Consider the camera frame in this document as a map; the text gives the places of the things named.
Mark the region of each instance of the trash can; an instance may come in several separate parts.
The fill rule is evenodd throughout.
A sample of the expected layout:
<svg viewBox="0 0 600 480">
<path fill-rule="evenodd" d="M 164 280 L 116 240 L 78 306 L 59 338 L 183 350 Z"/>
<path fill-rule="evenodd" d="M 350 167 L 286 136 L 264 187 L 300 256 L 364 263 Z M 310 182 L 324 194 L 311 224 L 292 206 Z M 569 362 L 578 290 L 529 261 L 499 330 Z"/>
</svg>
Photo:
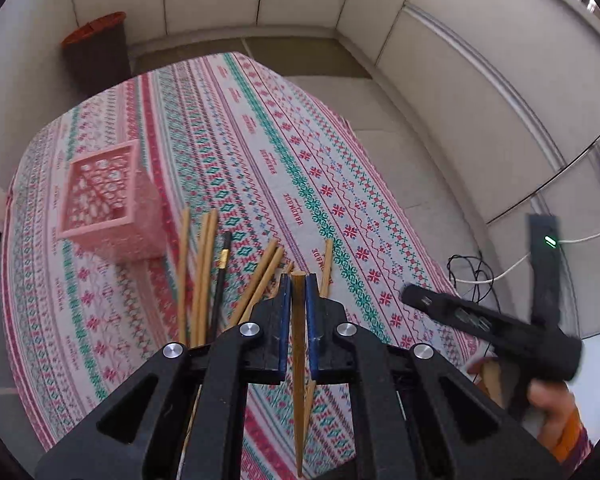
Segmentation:
<svg viewBox="0 0 600 480">
<path fill-rule="evenodd" d="M 88 97 L 131 78 L 126 54 L 125 12 L 93 20 L 62 41 L 67 68 Z"/>
</svg>

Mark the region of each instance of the pink crate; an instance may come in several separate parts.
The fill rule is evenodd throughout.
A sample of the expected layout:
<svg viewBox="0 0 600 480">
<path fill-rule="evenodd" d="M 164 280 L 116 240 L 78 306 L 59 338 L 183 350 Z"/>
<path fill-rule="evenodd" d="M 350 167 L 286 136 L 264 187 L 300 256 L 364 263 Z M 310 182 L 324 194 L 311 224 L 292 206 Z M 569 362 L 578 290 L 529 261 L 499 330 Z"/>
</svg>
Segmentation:
<svg viewBox="0 0 600 480">
<path fill-rule="evenodd" d="M 62 196 L 59 238 L 113 263 L 164 256 L 160 195 L 138 140 L 74 158 Z"/>
</svg>

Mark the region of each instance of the white cable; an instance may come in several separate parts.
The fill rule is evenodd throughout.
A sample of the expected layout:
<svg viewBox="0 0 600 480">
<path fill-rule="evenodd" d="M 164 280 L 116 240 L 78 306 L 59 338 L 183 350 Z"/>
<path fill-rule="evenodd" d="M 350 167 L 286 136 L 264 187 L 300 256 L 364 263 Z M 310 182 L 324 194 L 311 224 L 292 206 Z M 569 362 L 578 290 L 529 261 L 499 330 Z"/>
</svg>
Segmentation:
<svg viewBox="0 0 600 480">
<path fill-rule="evenodd" d="M 594 238 L 598 238 L 598 237 L 600 237 L 600 232 L 595 235 L 587 236 L 585 238 L 580 238 L 579 240 L 560 240 L 558 243 L 559 244 L 579 244 L 581 242 L 587 242 L 589 240 L 593 240 Z M 481 282 L 470 282 L 469 280 L 456 280 L 456 282 L 467 283 L 468 285 L 490 285 L 491 283 L 497 282 L 499 279 L 504 278 L 513 269 L 515 269 L 517 266 L 519 266 L 519 264 L 524 262 L 526 260 L 526 258 L 528 258 L 529 254 L 530 253 L 527 253 L 524 256 L 522 256 L 522 258 L 520 258 L 512 266 L 510 266 L 509 269 L 505 270 L 501 275 L 496 276 L 495 278 L 493 278 L 491 280 L 483 280 Z"/>
<path fill-rule="evenodd" d="M 491 285 L 491 282 L 497 282 L 501 278 L 504 278 L 513 269 L 515 269 L 517 266 L 519 266 L 519 264 L 521 264 L 522 262 L 524 262 L 528 258 L 529 254 L 530 253 L 527 253 L 524 256 L 522 256 L 522 258 L 520 258 L 512 266 L 510 266 L 509 269 L 505 270 L 501 275 L 496 276 L 495 278 L 493 278 L 491 280 L 485 280 L 483 282 L 469 282 L 468 280 L 457 280 L 456 279 L 456 282 L 458 282 L 458 283 L 468 283 L 469 285 Z"/>
<path fill-rule="evenodd" d="M 580 240 L 560 240 L 561 244 L 579 244 L 580 242 L 587 242 L 588 240 L 593 240 L 593 238 L 598 238 L 600 236 L 600 232 L 597 235 L 587 236 L 586 238 L 581 238 Z"/>
</svg>

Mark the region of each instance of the wooden chopstick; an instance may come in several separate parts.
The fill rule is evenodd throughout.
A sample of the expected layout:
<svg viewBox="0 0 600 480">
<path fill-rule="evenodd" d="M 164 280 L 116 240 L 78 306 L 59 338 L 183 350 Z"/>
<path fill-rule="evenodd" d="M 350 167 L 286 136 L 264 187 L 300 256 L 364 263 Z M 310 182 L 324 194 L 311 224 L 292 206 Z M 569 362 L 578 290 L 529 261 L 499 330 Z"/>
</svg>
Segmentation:
<svg viewBox="0 0 600 480">
<path fill-rule="evenodd" d="M 333 239 L 327 238 L 324 245 L 324 265 L 322 267 L 322 280 L 320 283 L 320 296 L 322 298 L 329 297 L 329 284 L 331 281 L 331 263 L 333 262 Z M 314 408 L 314 392 L 315 381 L 309 380 L 306 386 L 306 395 L 304 396 L 304 440 L 302 441 L 302 456 L 304 456 L 304 445 L 306 437 L 309 433 L 309 421 L 311 419 L 311 411 Z"/>
<path fill-rule="evenodd" d="M 202 266 L 202 284 L 198 297 L 198 324 L 196 326 L 197 346 L 205 344 L 208 329 L 207 319 L 209 313 L 209 284 L 211 282 L 211 265 L 214 257 L 214 243 L 216 241 L 216 229 L 218 228 L 218 209 L 209 212 L 206 226 L 205 253 Z"/>
<path fill-rule="evenodd" d="M 333 263 L 333 238 L 327 238 L 324 244 L 324 266 L 322 267 L 322 281 L 320 282 L 320 296 L 329 297 L 329 284 L 331 282 L 331 264 Z"/>
<path fill-rule="evenodd" d="M 191 211 L 184 206 L 180 216 L 180 245 L 178 246 L 178 342 L 187 346 L 187 255 L 189 254 L 189 224 Z"/>
<path fill-rule="evenodd" d="M 240 318 L 241 323 L 248 321 L 249 318 L 251 317 L 251 312 L 253 311 L 253 306 L 262 299 L 262 296 L 264 295 L 264 291 L 267 290 L 267 285 L 269 285 L 269 282 L 271 281 L 272 276 L 276 273 L 276 269 L 278 268 L 280 261 L 282 261 L 282 257 L 284 255 L 285 255 L 285 250 L 282 247 L 278 247 L 276 250 L 276 253 L 273 255 L 273 258 L 271 259 L 269 265 L 267 266 L 267 270 L 265 271 L 264 276 L 260 280 L 258 287 L 256 288 L 255 292 L 253 293 L 253 296 L 251 297 L 251 300 L 249 301 L 247 309 L 244 311 L 244 314 L 242 314 L 242 317 Z"/>
<path fill-rule="evenodd" d="M 296 469 L 302 477 L 302 448 L 304 434 L 304 272 L 291 274 L 291 355 L 293 359 L 294 439 L 296 441 Z"/>
<path fill-rule="evenodd" d="M 264 250 L 262 256 L 260 257 L 260 261 L 258 263 L 258 266 L 256 267 L 256 270 L 254 270 L 253 274 L 251 275 L 251 279 L 249 280 L 247 288 L 244 289 L 240 300 L 238 300 L 238 303 L 235 305 L 234 312 L 231 314 L 231 318 L 225 330 L 236 326 L 240 322 L 240 318 L 242 317 L 242 314 L 244 314 L 244 309 L 247 308 L 247 305 L 251 301 L 253 291 L 256 290 L 257 286 L 260 284 L 262 275 L 264 274 L 265 270 L 267 270 L 267 266 L 269 265 L 273 254 L 276 252 L 277 246 L 277 240 L 269 241 L 269 245 L 267 245 L 267 248 Z"/>
<path fill-rule="evenodd" d="M 204 272 L 204 256 L 206 244 L 206 231 L 209 225 L 209 213 L 202 215 L 200 233 L 198 235 L 198 254 L 196 255 L 196 283 L 193 289 L 193 300 L 191 301 L 190 336 L 191 347 L 198 346 L 198 309 L 200 307 L 200 291 L 202 290 L 202 276 Z"/>
</svg>

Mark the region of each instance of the tablecloth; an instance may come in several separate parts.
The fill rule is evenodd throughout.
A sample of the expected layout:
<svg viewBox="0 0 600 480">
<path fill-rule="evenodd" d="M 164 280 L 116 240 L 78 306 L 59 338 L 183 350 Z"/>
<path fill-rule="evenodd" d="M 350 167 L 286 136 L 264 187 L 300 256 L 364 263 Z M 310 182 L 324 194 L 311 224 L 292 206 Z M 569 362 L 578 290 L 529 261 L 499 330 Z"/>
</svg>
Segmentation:
<svg viewBox="0 0 600 480">
<path fill-rule="evenodd" d="M 168 254 L 116 266 L 57 238 L 59 193 L 72 156 L 127 139 L 140 139 L 160 191 Z M 401 347 L 429 342 L 455 365 L 475 352 L 473 337 L 398 300 L 407 281 L 452 289 L 347 121 L 241 54 L 192 59 L 68 111 L 32 140 L 13 178 L 2 238 L 4 327 L 18 392 L 45 449 L 175 338 L 185 203 L 193 218 L 189 297 L 201 213 L 218 208 L 218 232 L 233 232 L 222 322 L 270 238 L 285 247 L 281 266 L 291 259 L 318 275 L 324 239 L 334 238 L 331 298 L 349 320 Z M 296 477 L 290 399 L 289 380 L 250 386 L 243 478 Z M 319 386 L 304 473 L 353 454 L 348 388 Z"/>
</svg>

